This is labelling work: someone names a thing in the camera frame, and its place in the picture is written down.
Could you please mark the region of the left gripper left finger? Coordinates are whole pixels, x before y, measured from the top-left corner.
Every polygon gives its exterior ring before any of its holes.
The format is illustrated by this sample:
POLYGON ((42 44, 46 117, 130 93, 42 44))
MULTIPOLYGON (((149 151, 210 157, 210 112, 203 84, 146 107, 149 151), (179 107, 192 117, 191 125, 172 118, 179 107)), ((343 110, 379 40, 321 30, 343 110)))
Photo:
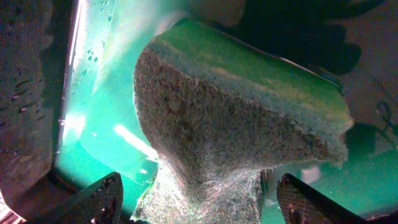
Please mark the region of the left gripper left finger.
POLYGON ((61 205, 31 219, 38 224, 119 223, 123 204, 123 182, 111 172, 79 191, 61 205))

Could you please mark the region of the green scouring sponge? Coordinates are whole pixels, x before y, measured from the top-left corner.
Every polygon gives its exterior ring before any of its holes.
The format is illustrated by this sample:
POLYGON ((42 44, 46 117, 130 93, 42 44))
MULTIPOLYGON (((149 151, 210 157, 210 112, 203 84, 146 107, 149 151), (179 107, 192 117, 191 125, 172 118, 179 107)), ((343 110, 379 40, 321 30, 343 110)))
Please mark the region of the green scouring sponge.
POLYGON ((133 84, 159 158, 133 220, 260 223, 263 170, 348 158, 353 119, 335 84, 199 22, 153 37, 133 84))

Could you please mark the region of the rectangular dark green tray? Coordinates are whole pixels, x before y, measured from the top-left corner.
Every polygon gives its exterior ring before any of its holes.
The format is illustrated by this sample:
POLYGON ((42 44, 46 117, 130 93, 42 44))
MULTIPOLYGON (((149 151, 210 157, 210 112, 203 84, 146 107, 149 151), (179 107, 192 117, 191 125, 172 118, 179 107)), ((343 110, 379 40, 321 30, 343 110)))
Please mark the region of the rectangular dark green tray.
POLYGON ((261 172, 260 223, 286 223, 277 183, 290 173, 366 221, 397 210, 396 1, 79 1, 65 78, 55 170, 87 187, 121 175, 127 222, 159 158, 134 104, 134 69, 149 41, 199 22, 335 84, 353 119, 348 158, 261 172))

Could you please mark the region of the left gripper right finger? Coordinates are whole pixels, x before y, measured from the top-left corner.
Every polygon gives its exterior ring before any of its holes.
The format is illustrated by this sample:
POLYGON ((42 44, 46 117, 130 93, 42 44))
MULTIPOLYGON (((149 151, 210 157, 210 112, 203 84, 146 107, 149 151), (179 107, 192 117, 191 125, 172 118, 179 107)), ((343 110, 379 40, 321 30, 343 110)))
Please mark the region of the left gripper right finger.
POLYGON ((277 183, 277 201, 286 223, 367 222, 289 173, 285 173, 277 183))

